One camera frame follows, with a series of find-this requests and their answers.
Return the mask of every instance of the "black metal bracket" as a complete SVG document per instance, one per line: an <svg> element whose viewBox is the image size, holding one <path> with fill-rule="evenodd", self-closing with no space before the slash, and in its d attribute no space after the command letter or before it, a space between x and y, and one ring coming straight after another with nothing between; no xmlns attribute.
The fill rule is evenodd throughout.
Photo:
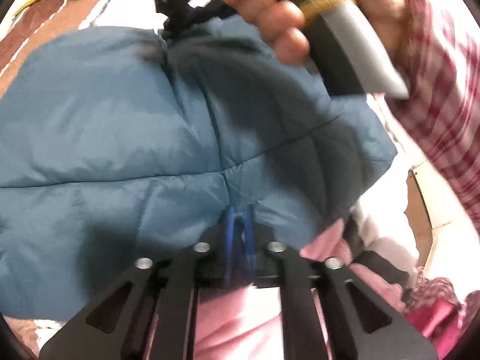
<svg viewBox="0 0 480 360"><path fill-rule="evenodd" d="M280 288L285 359L328 359L315 294L335 359L437 359L430 342L338 259L304 259L257 223L253 234L257 274L235 285ZM66 323L39 360L193 359L199 290L223 283L223 236L216 226L173 259L138 261Z"/></svg>

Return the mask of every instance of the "handle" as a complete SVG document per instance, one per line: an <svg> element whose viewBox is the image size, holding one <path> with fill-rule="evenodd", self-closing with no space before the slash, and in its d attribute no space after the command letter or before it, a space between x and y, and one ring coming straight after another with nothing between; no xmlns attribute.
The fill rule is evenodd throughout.
<svg viewBox="0 0 480 360"><path fill-rule="evenodd" d="M290 0L301 5L306 0ZM331 95L386 93L409 97L408 88L361 10L345 1L303 30L310 57Z"/></svg>

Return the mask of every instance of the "red plaid shirt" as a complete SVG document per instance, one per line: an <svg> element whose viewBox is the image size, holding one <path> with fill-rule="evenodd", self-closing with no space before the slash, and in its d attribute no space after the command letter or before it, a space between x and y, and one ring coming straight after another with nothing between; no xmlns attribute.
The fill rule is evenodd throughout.
<svg viewBox="0 0 480 360"><path fill-rule="evenodd" d="M388 103L480 233L480 31L427 0L406 1L410 99Z"/></svg>

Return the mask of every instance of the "bolt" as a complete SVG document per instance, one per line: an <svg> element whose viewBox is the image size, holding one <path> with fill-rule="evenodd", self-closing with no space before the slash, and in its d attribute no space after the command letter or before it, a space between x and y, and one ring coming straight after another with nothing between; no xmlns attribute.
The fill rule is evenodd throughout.
<svg viewBox="0 0 480 360"><path fill-rule="evenodd" d="M270 242L268 245L267 245L267 248L269 251L272 251L274 253L279 253L281 251L285 251L287 249L287 246L282 243L282 242Z"/></svg>
<svg viewBox="0 0 480 360"><path fill-rule="evenodd" d="M206 242L198 242L195 244L193 249L198 253L206 253L210 250L210 245L207 244Z"/></svg>
<svg viewBox="0 0 480 360"><path fill-rule="evenodd" d="M338 269L343 266L343 261L337 257L330 257L329 259L325 260L325 266L328 269Z"/></svg>
<svg viewBox="0 0 480 360"><path fill-rule="evenodd" d="M153 261L147 257L142 257L135 261L135 266L139 269L148 269L153 265Z"/></svg>

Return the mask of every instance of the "quilted fabric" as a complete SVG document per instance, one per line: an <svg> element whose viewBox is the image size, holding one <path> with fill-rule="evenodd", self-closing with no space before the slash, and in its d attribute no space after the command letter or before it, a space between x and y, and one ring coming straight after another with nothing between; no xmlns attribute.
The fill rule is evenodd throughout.
<svg viewBox="0 0 480 360"><path fill-rule="evenodd" d="M253 204L301 248L395 153L364 96L331 99L237 16L175 40L63 35L0 101L0 310L67 320L138 257L195 243L229 205Z"/></svg>

